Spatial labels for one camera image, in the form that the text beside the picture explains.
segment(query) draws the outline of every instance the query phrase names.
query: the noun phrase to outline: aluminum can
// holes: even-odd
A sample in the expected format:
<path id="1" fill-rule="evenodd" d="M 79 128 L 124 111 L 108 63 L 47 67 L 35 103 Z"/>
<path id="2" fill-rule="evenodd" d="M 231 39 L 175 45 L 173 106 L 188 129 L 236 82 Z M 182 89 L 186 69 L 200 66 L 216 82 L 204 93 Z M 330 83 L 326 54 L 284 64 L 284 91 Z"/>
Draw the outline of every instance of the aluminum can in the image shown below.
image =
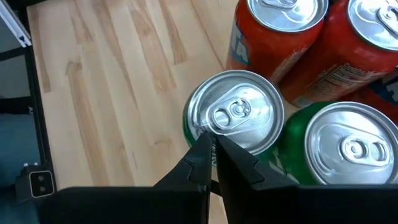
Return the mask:
<path id="1" fill-rule="evenodd" d="M 189 146 L 206 132 L 227 136 L 255 156 L 274 145 L 283 123 L 278 91 L 265 78 L 245 70 L 207 79 L 191 94 L 183 111 Z M 216 165 L 215 152 L 212 164 Z"/>
<path id="2" fill-rule="evenodd" d="M 328 0 L 240 0 L 226 69 L 278 83 L 317 39 Z"/>
<path id="3" fill-rule="evenodd" d="M 318 40 L 281 81 L 284 98 L 298 107 L 337 100 L 393 72 L 396 5 L 395 0 L 335 3 Z"/>
<path id="4" fill-rule="evenodd" d="M 288 119 L 275 165 L 300 184 L 389 184 L 397 181 L 396 125 L 355 102 L 318 102 Z"/>
<path id="5" fill-rule="evenodd" d="M 398 71 L 372 82 L 356 92 L 343 96 L 342 101 L 355 101 L 372 106 L 398 124 Z"/>

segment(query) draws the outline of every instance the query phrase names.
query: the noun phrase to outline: silver can lid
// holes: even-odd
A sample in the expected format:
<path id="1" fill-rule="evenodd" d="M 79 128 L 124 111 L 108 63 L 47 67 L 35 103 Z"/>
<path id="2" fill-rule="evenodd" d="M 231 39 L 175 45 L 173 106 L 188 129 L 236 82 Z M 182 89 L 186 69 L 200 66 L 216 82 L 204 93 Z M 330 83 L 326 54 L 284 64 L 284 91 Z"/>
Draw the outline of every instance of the silver can lid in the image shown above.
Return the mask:
<path id="1" fill-rule="evenodd" d="M 278 91 L 265 78 L 230 70 L 196 89 L 188 105 L 187 121 L 194 139 L 204 131 L 224 135 L 257 155 L 278 138 L 284 108 Z"/>
<path id="2" fill-rule="evenodd" d="M 250 13 L 264 27 L 279 32 L 302 32 L 325 16 L 328 0 L 247 0 Z"/>
<path id="3" fill-rule="evenodd" d="M 398 51 L 396 0 L 350 0 L 348 17 L 360 37 L 382 49 Z"/>
<path id="4" fill-rule="evenodd" d="M 354 102 L 324 107 L 305 133 L 305 158 L 322 184 L 385 184 L 397 179 L 398 129 L 378 110 Z"/>

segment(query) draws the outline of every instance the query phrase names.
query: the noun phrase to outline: wooden table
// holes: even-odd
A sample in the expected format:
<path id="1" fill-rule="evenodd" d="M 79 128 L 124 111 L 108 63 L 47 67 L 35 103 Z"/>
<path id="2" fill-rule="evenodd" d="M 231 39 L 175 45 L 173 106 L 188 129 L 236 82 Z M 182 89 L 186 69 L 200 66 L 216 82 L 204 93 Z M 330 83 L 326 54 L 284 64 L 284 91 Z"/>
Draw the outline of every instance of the wooden table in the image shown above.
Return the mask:
<path id="1" fill-rule="evenodd" d="M 59 189 L 153 185 L 176 165 L 188 149 L 182 108 L 222 71 L 236 2 L 51 0 L 27 9 Z M 216 195 L 210 223 L 226 223 Z"/>

